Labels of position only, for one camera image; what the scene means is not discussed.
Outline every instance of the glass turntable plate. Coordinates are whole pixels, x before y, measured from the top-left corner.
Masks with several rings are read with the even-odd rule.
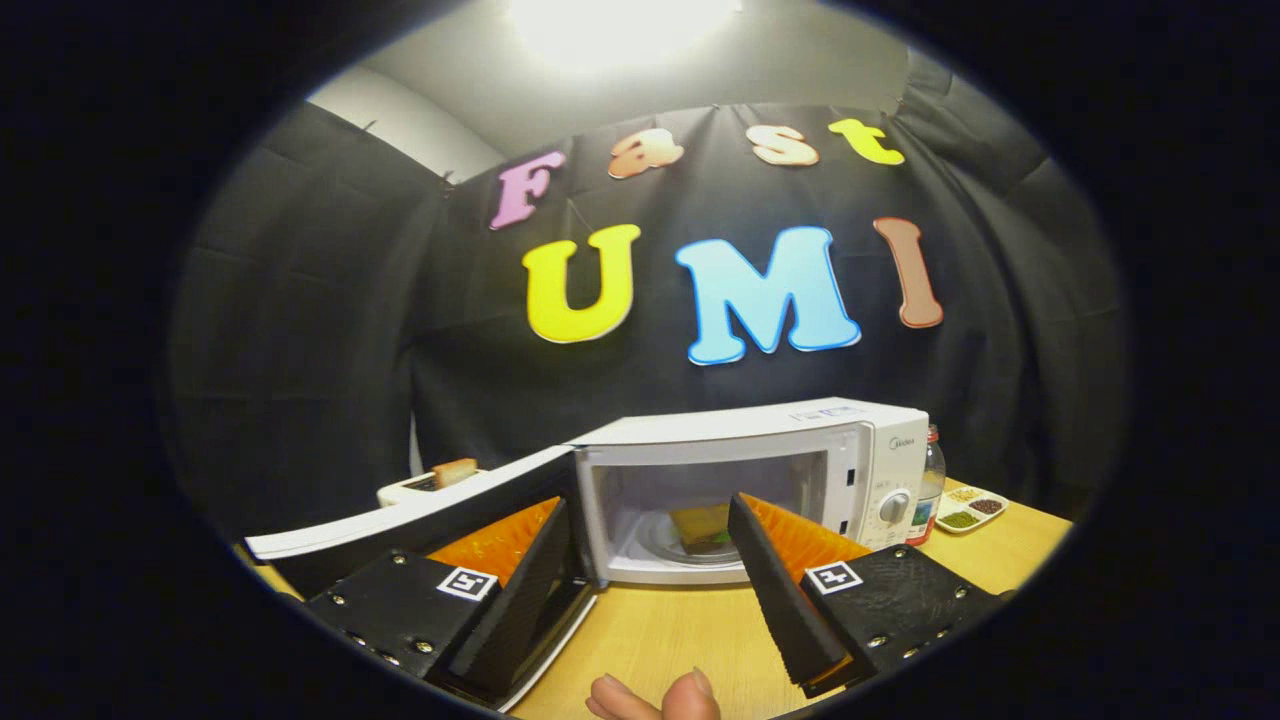
[[[671,521],[671,515],[666,512],[649,512],[640,518],[636,539],[658,557],[685,565],[727,565],[741,560],[732,542],[713,552],[698,555],[685,552],[685,547],[680,544],[680,533]]]

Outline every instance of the wooden table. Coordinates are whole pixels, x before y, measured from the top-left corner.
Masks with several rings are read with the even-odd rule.
[[[947,489],[963,483],[947,480]],[[928,556],[991,593],[1020,585],[1071,524],[1011,503],[966,536],[934,529]],[[595,717],[584,701],[603,673],[654,705],[698,665],[724,720],[773,717],[817,702],[787,680],[750,585],[650,587],[612,583],[547,674],[511,714],[526,720]]]

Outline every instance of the black curtain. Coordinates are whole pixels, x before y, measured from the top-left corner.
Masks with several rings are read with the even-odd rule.
[[[408,475],[399,331],[444,188],[302,104],[209,208],[169,359],[179,479],[228,539],[371,510]]]
[[[913,79],[932,77],[931,68],[916,56]],[[787,105],[664,113],[567,138],[458,186],[428,249],[407,331],[424,462],[475,456],[495,466],[623,415],[840,395],[927,410],[940,425],[948,474],[1076,516],[1084,492],[1110,466],[1121,427],[1124,333],[1101,233],[1034,140],[1004,132],[998,109],[988,102],[961,108],[968,115],[946,111],[947,92],[927,91],[913,85],[893,118]],[[883,128],[886,145],[906,163],[858,156],[827,131],[842,118]],[[943,118],[1004,135],[975,135]],[[760,161],[744,135],[754,124],[799,129],[822,160],[801,168]],[[611,147],[652,127],[671,131],[685,155],[611,178]],[[498,173],[550,150],[567,161],[532,201],[532,217],[488,229]],[[982,161],[966,164],[970,156]],[[883,217],[922,228],[946,313],[941,325],[910,329],[899,320],[896,266],[872,227]],[[598,254],[585,241],[622,223],[643,233],[632,245],[628,318],[590,342],[535,336],[524,254],[573,240],[567,299],[584,307],[599,293]],[[724,238],[763,274],[776,234],[795,225],[835,236],[833,270],[861,341],[800,352],[783,340],[769,355],[748,340],[736,363],[691,364],[692,283],[675,252]]]

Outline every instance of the foam letter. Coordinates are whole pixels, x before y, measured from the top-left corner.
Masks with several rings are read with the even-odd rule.
[[[861,328],[845,314],[829,246],[831,233],[823,228],[785,229],[773,242],[764,277],[723,240],[681,247],[676,263],[689,268],[698,304],[698,342],[689,347],[689,360],[717,365],[746,355],[746,343],[730,328],[730,310],[765,352],[778,347],[787,305],[796,316],[787,341],[796,350],[831,350],[861,340]]]
[[[669,131],[653,128],[623,137],[613,146],[612,154],[609,177],[623,179],[649,168],[669,165],[685,154],[685,149],[676,145]]]
[[[613,225],[591,233],[586,243],[600,251],[600,297],[582,310],[564,299],[568,259],[577,251],[572,240],[561,240],[525,254],[529,268],[529,327],[550,342],[582,342],[604,337],[631,311],[631,242],[636,225]]]
[[[909,328],[932,328],[942,322],[942,305],[933,297],[929,269],[920,255],[920,228],[900,218],[879,218],[872,222],[897,265],[897,279],[902,286],[902,307],[897,316]]]
[[[846,118],[844,120],[831,123],[827,126],[831,132],[838,132],[845,136],[849,145],[863,158],[870,160],[872,163],[879,163],[881,165],[901,165],[906,161],[897,150],[887,150],[879,143],[877,137],[884,137],[884,131],[879,128],[869,128],[863,123]]]
[[[771,165],[813,165],[818,161],[818,151],[808,142],[801,142],[800,131],[786,126],[751,126],[746,128],[746,138],[755,147],[755,156]]]
[[[541,197],[547,192],[547,186],[552,182],[552,174],[548,168],[558,168],[563,164],[564,154],[557,150],[503,170],[498,176],[502,181],[502,197],[498,200],[498,214],[489,223],[489,229],[504,228],[532,215],[534,206],[529,204],[526,197],[530,195]]]

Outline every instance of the microwave control knob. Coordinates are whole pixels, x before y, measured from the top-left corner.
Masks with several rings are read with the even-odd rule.
[[[906,506],[911,501],[911,496],[905,491],[891,492],[884,496],[884,502],[881,503],[881,520],[886,523],[897,523],[906,515]]]

